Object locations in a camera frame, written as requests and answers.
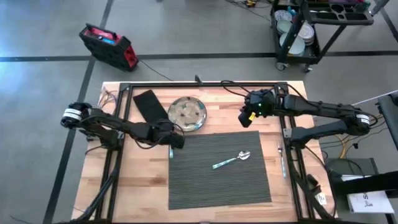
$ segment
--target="spoon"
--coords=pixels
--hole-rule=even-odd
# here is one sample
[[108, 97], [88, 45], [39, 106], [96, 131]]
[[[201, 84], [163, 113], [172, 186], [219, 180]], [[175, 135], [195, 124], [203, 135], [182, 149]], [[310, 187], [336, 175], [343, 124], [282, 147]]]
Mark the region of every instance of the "spoon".
[[234, 161], [235, 159], [245, 160], [245, 159], [249, 158], [249, 156], [250, 156], [249, 151], [240, 151], [237, 157], [228, 159], [227, 161], [224, 161], [224, 162], [217, 163], [217, 164], [213, 165], [213, 169], [217, 169], [225, 164], [228, 164], [228, 163]]

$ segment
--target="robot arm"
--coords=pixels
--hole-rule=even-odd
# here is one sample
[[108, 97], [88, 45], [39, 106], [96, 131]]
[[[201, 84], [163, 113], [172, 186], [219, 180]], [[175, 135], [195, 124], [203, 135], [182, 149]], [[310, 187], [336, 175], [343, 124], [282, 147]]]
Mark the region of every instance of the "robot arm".
[[87, 136], [99, 137], [102, 145], [108, 148], [117, 147], [118, 131], [149, 145], [170, 144], [179, 149], [184, 145], [183, 136], [174, 131], [174, 124], [170, 121], [159, 121], [157, 124], [132, 123], [92, 108], [88, 103], [70, 104], [63, 114], [61, 125], [69, 129], [80, 128]]
[[340, 119], [340, 121], [313, 128], [285, 129], [285, 137], [289, 138], [292, 146], [299, 148], [304, 148], [311, 139], [344, 133], [362, 136], [369, 133], [371, 129], [369, 116], [359, 108], [351, 105], [307, 101], [301, 96], [280, 94], [276, 89], [252, 91], [246, 95], [244, 106], [238, 117], [243, 127], [247, 128], [253, 119], [259, 116], [310, 114]]

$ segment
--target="black cart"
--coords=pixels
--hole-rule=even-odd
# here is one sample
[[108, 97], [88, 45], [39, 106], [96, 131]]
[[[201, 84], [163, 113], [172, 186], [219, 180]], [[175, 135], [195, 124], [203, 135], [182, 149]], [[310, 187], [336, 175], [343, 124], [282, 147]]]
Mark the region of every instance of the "black cart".
[[[288, 10], [288, 7], [294, 9], [297, 14], [293, 19], [293, 25], [287, 33], [287, 37], [282, 46], [279, 45], [279, 36], [277, 32], [277, 21], [275, 19], [275, 12], [278, 10]], [[310, 65], [316, 65], [326, 52], [342, 33], [346, 26], [369, 26], [373, 24], [373, 18], [365, 10], [360, 12], [358, 10], [358, 3], [331, 3], [331, 2], [310, 2], [306, 0], [296, 0], [296, 3], [287, 2], [286, 4], [279, 4], [279, 0], [274, 0], [271, 9], [272, 30], [274, 33], [274, 43], [276, 52], [275, 66], [278, 70], [283, 71], [291, 63], [304, 64], [304, 72], [308, 73], [312, 69]], [[294, 56], [289, 54], [296, 36], [299, 34], [303, 23], [307, 21], [314, 29], [314, 41], [312, 45], [306, 46], [302, 56]], [[332, 35], [330, 40], [320, 48], [315, 24], [327, 24], [340, 26]]]

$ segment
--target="gray floor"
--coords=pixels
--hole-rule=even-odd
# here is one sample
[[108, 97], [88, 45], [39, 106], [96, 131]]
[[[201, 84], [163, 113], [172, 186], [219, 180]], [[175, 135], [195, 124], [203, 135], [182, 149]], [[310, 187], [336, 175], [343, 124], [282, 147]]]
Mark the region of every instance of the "gray floor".
[[[99, 25], [107, 0], [0, 1], [1, 57], [89, 55], [78, 37], [86, 22]], [[386, 8], [398, 26], [397, 1]], [[106, 28], [127, 36], [137, 54], [273, 52], [269, 8], [264, 17], [224, 0], [115, 0]], [[336, 27], [317, 26], [321, 46]], [[348, 27], [331, 52], [398, 50], [381, 14], [369, 27]], [[298, 66], [275, 69], [274, 58], [147, 60], [173, 80], [303, 80], [311, 100], [356, 103], [396, 90], [398, 56], [325, 57], [304, 74]], [[88, 62], [0, 62], [0, 223], [10, 215], [41, 223], [55, 179], [67, 130], [59, 125], [77, 99]], [[96, 102], [104, 81], [163, 81], [142, 63], [133, 73], [95, 62], [86, 101]], [[375, 101], [360, 104], [376, 113]], [[315, 118], [318, 124], [327, 120]], [[350, 157], [374, 157], [380, 172], [397, 170], [398, 152], [387, 131], [363, 141]], [[55, 222], [70, 218], [86, 142], [76, 136]], [[336, 157], [339, 148], [327, 149]], [[392, 200], [396, 209], [398, 202]], [[381, 217], [351, 215], [345, 220], [382, 223]]]

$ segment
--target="striped placemat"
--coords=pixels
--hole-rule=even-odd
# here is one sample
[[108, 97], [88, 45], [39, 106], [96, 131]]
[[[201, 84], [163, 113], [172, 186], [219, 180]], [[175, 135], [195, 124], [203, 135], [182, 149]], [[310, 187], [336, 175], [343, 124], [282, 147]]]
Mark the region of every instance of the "striped placemat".
[[[212, 165], [250, 151], [220, 168]], [[271, 202], [258, 131], [187, 136], [169, 159], [169, 209]]]

